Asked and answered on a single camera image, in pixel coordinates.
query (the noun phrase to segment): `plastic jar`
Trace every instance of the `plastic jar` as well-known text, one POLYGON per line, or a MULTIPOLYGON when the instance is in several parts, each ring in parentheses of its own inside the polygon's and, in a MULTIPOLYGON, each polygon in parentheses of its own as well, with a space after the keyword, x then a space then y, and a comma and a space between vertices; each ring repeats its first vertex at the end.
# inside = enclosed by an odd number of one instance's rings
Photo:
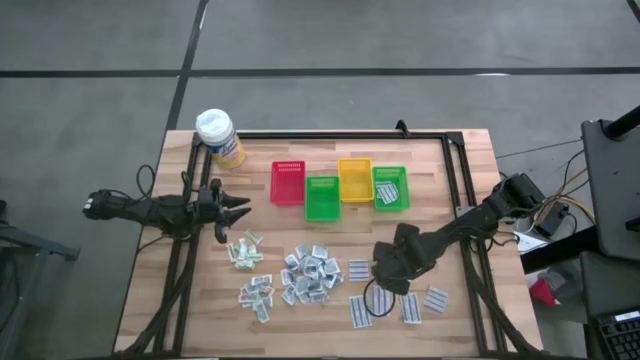
POLYGON ((244 161, 244 149, 226 112, 220 109, 203 112, 196 119, 196 130, 220 167, 230 169, 244 161))

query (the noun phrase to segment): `concrete floor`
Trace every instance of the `concrete floor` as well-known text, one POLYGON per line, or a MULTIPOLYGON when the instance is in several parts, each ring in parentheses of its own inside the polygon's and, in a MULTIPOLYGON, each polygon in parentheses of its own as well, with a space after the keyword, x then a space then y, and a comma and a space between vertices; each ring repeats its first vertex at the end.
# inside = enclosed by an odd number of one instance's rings
MULTIPOLYGON (((198 1, 0 0, 0 70, 179 70, 198 1)), ((193 68, 640 66, 639 35, 625 1, 211 0, 193 68)), ((177 82, 0 78, 8 220, 82 247, 75 264, 50 264, 24 353, 110 352, 140 227, 80 209, 100 187, 136 192, 177 82)), ((510 154, 578 139, 580 122, 637 106, 638 88, 640 75, 191 79, 177 128, 211 107, 240 129, 489 128, 500 169, 552 193, 580 143, 510 154)), ((590 204, 588 189, 576 197, 590 204)), ((541 310, 545 348, 579 355, 578 340, 558 335, 566 324, 541 310)))

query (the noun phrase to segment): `plastic basket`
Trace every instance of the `plastic basket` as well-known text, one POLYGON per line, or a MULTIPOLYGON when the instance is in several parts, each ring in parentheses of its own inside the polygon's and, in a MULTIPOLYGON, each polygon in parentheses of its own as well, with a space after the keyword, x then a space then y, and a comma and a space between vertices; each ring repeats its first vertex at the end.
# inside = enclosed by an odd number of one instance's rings
POLYGON ((304 161, 271 164, 271 202, 280 206, 304 203, 304 161))
POLYGON ((371 159, 338 160, 340 199, 343 202, 367 202, 373 200, 371 159))
POLYGON ((309 176, 304 216, 308 221, 340 219, 340 181, 337 176, 309 176))
POLYGON ((376 166, 373 168, 373 186, 377 183, 390 181, 398 190, 398 199, 392 203, 385 204, 378 197, 376 188, 376 198, 373 203, 376 210, 400 211, 411 206, 409 200, 409 185, 407 183, 407 169, 404 166, 376 166))

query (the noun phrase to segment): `wooden tabletop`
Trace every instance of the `wooden tabletop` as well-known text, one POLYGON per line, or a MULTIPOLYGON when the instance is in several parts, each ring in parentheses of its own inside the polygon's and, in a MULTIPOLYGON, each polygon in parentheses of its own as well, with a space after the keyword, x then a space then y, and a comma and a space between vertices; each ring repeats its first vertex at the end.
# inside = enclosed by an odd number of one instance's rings
MULTIPOLYGON (((467 155, 478 201, 485 198, 500 177, 487 130, 464 130, 467 155)), ((186 170, 193 132, 170 131, 164 144, 155 195, 181 194, 180 172, 186 170)), ((420 302, 429 286, 449 293, 444 314, 422 307, 421 325, 402 321, 400 306, 373 327, 354 330, 348 298, 361 295, 365 283, 349 282, 329 291, 330 300, 289 306, 281 298, 279 272, 283 259, 298 244, 324 245, 336 257, 343 273, 349 259, 370 259, 376 241, 393 239, 398 222, 436 230, 453 220, 442 146, 435 140, 245 140, 247 158, 233 170, 214 167, 212 177, 222 179, 226 192, 251 198, 253 209, 233 230, 237 242, 246 229, 264 236, 259 251, 265 261, 255 271, 236 270, 226 247, 216 242, 212 226, 201 235, 193 280, 184 356, 195 357, 416 357, 477 355, 469 298, 460 249, 451 246, 434 269, 411 284, 420 302), (310 223, 303 206, 278 207, 269 201, 271 162, 304 160, 307 175, 337 175, 340 158, 372 158, 376 166, 407 168, 411 208, 400 213, 377 212, 372 203, 342 204, 336 223, 310 223), (250 309, 237 303, 238 289, 258 274, 273 274, 276 293, 271 321, 261 324, 250 309)), ((456 162, 459 188, 462 174, 456 162)), ((159 236, 147 228, 141 244, 159 236)), ((131 344, 158 309, 164 287, 170 240, 146 248, 137 256, 115 350, 131 344)), ((516 246, 493 247, 489 253, 498 301, 525 338, 541 348, 540 335, 516 246)), ((485 328, 493 347, 491 323, 485 311, 485 328)), ((167 343, 173 338, 173 324, 167 343)))

